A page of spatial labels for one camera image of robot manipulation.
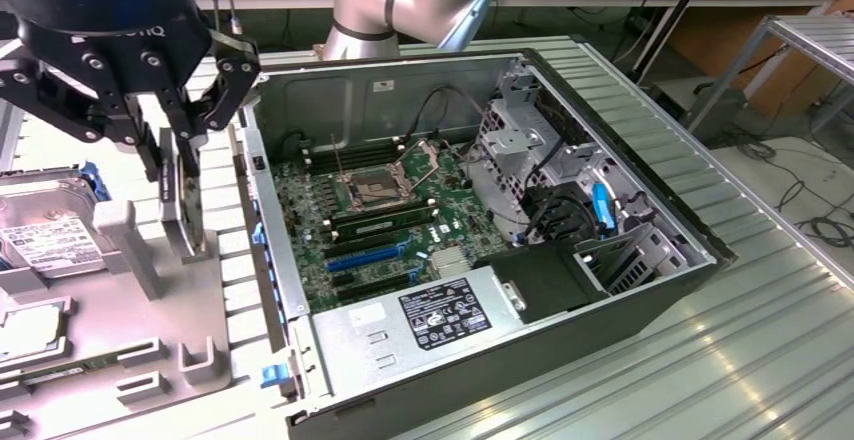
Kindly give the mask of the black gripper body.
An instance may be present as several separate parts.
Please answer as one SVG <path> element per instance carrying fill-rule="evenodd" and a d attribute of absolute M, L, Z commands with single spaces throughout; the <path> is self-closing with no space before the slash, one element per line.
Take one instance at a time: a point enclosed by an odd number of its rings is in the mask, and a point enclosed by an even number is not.
<path fill-rule="evenodd" d="M 162 89 L 144 54 L 162 58 L 174 86 L 184 86 L 213 44 L 195 0 L 7 0 L 18 37 L 40 61 L 90 83 L 87 53 L 103 57 L 127 93 Z"/>

